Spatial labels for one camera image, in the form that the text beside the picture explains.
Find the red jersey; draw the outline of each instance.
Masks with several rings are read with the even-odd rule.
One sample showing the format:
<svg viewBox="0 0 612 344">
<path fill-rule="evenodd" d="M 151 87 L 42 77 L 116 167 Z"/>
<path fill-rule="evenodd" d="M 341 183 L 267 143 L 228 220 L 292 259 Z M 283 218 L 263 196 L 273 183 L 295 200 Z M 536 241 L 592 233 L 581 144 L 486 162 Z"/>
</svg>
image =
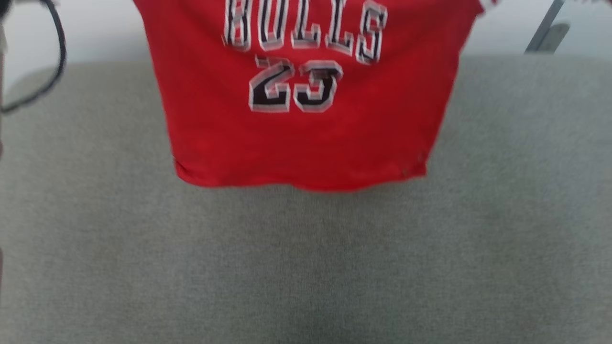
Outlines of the red jersey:
<svg viewBox="0 0 612 344">
<path fill-rule="evenodd" d="M 494 0 L 135 0 L 177 173 L 333 191 L 426 172 Z"/>
</svg>

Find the red fabric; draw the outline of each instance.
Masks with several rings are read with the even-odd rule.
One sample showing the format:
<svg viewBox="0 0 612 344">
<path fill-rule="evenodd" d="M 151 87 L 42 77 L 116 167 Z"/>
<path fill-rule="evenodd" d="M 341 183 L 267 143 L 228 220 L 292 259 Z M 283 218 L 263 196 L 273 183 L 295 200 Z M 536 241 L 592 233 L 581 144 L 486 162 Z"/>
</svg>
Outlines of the red fabric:
<svg viewBox="0 0 612 344">
<path fill-rule="evenodd" d="M 250 49 L 226 45 L 228 37 L 240 41 L 236 36 L 241 34 L 239 29 L 227 35 L 226 7 L 241 9 L 246 1 L 135 0 L 180 178 L 203 187 L 292 184 L 336 191 L 426 173 L 460 50 L 482 11 L 478 0 L 345 0 L 339 35 L 353 35 L 351 56 L 326 47 L 335 0 L 308 2 L 304 28 L 320 25 L 319 48 L 292 46 L 300 0 L 288 0 L 281 48 L 261 47 L 258 17 L 264 0 L 249 0 Z M 271 4 L 271 32 L 278 1 Z M 387 14 L 379 61 L 372 65 L 356 58 L 366 6 L 378 9 L 369 12 L 371 31 L 382 27 L 373 19 Z M 370 47 L 374 36 L 364 32 L 364 37 Z M 271 63 L 286 59 L 294 67 L 295 76 L 286 81 L 291 86 L 288 111 L 252 111 L 250 81 L 266 70 L 256 65 L 256 56 Z M 333 104 L 323 112 L 304 112 L 293 99 L 294 85 L 308 83 L 300 66 L 313 60 L 335 61 L 342 69 L 342 78 L 335 77 Z M 334 79 L 329 74 L 321 76 Z"/>
</svg>

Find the gray fabric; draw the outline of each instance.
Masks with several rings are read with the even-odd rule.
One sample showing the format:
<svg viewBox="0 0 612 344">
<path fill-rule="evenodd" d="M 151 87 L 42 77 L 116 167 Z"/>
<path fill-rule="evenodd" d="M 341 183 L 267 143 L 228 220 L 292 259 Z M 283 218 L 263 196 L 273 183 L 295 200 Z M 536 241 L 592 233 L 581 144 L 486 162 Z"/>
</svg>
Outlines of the gray fabric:
<svg viewBox="0 0 612 344">
<path fill-rule="evenodd" d="M 181 182 L 151 67 L 71 66 L 4 123 L 0 343 L 609 343 L 611 89 L 465 58 L 428 178 L 322 195 Z"/>
</svg>

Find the black cable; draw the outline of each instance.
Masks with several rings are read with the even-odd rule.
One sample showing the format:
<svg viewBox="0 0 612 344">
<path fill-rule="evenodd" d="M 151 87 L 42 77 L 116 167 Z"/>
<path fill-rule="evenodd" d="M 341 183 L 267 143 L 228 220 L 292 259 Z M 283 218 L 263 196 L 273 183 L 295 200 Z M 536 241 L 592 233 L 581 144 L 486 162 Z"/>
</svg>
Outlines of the black cable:
<svg viewBox="0 0 612 344">
<path fill-rule="evenodd" d="M 64 69 L 66 67 L 66 36 L 64 34 L 64 28 L 62 27 L 62 21 L 59 19 L 59 14 L 52 0 L 40 0 L 43 4 L 45 4 L 49 8 L 49 12 L 51 12 L 51 16 L 53 17 L 53 22 L 55 23 L 55 28 L 58 32 L 59 39 L 59 64 L 55 71 L 55 75 L 53 78 L 42 86 L 38 91 L 30 95 L 29 97 L 25 97 L 23 99 L 17 100 L 14 103 L 11 103 L 7 106 L 2 107 L 2 114 L 4 116 L 9 115 L 11 112 L 18 110 L 19 108 L 28 105 L 34 101 L 36 101 L 41 96 L 45 95 L 49 92 L 53 87 L 58 83 L 59 79 L 64 74 Z"/>
</svg>

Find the jersey number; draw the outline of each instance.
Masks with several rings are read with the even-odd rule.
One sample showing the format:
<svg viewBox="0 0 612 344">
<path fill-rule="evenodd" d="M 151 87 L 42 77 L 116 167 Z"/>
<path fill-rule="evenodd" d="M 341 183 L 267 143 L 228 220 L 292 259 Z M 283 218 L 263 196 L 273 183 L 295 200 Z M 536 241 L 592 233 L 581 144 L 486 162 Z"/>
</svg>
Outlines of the jersey number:
<svg viewBox="0 0 612 344">
<path fill-rule="evenodd" d="M 295 76 L 293 64 L 286 59 L 255 57 L 257 67 L 264 68 L 249 82 L 249 105 L 257 112 L 288 112 L 291 106 L 291 86 Z M 293 102 L 303 112 L 323 112 L 334 103 L 342 67 L 330 60 L 312 60 L 299 67 L 300 75 L 309 75 L 308 84 L 293 86 Z"/>
</svg>

